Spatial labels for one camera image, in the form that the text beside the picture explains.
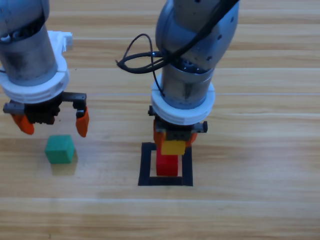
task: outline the wooden table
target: wooden table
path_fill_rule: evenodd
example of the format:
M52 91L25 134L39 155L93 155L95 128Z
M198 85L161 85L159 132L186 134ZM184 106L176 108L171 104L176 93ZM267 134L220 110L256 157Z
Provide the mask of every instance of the wooden table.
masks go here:
M209 132L193 145L194 187L139 187L153 78L115 59L139 33L155 37L164 3L51 1L48 29L74 34L67 90L88 94L89 133L67 103L33 136L0 113L1 240L320 239L319 0L242 0ZM132 53L148 50L142 39ZM49 164L53 134L72 135L73 164Z

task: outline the wire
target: wire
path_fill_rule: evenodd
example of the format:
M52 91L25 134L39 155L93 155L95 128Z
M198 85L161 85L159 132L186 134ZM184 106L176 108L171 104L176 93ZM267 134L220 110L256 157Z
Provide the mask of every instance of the wire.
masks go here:
M239 2L239 0L221 0L213 9L212 17L210 20L203 26L203 28L196 34L196 36L184 47L178 49L172 54L169 54L161 59L152 62L149 65L143 67L128 67L126 62L132 59L140 58L141 55L144 57L152 57L153 52L138 53L135 55L127 56L124 55L124 58L121 61L116 61L116 64L122 70L132 73L132 74L147 74L159 70L166 65L172 63L174 60L180 58L183 54L193 48L200 40L206 38L212 31L212 29L217 25L217 23Z
M158 58L158 57L161 56L161 54L159 52L154 53L154 49L153 49L153 46L152 46L152 40L149 37L149 35L147 35L145 33L142 33L142 34L138 35L137 37L135 37L135 39L132 40L132 42L130 43L130 45L126 49L123 58L125 59L127 57L128 52L130 51L132 45L135 43L135 41L137 41L141 37L146 37L148 39L149 45L150 45L150 52L139 53L139 54L136 54L136 55L138 55L139 58L140 57L150 57L151 58L151 66L153 67L154 66L154 57ZM152 73L153 73L153 77L154 77L154 81L155 81L156 86L158 87L158 89L159 89L160 93L162 94L162 96L165 97L164 91L161 89L161 87L160 87L160 85L158 83L156 72L153 70Z

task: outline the black square outline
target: black square outline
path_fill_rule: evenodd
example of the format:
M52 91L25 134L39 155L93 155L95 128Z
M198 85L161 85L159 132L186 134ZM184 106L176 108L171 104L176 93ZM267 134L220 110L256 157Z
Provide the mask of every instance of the black square outline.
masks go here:
M138 186L188 186L193 187L192 148L188 147L182 156L182 176L150 176L151 152L157 146L152 142L143 142Z

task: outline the yellow block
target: yellow block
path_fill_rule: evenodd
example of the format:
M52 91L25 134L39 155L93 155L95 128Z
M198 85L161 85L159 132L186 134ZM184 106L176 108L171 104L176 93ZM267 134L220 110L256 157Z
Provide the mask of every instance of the yellow block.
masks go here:
M163 141L161 146L162 155L184 155L186 151L185 141Z

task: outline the white flange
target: white flange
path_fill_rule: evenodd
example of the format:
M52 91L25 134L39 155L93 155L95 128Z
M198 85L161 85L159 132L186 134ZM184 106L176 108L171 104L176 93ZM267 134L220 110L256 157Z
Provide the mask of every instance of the white flange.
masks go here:
M12 83L6 74L0 74L0 85L4 93L13 101L22 104L37 104L48 101L64 91L70 75L66 59L62 53L73 44L71 32L48 31L52 49L58 65L57 72L49 81L36 86L20 86Z
M161 86L161 74L157 77L157 79L159 85ZM152 86L151 104L153 110L163 120L175 125L186 126L205 120L214 106L215 98L215 88L214 85L210 83L206 98L200 106L193 109L178 109L165 102L156 83L154 83Z

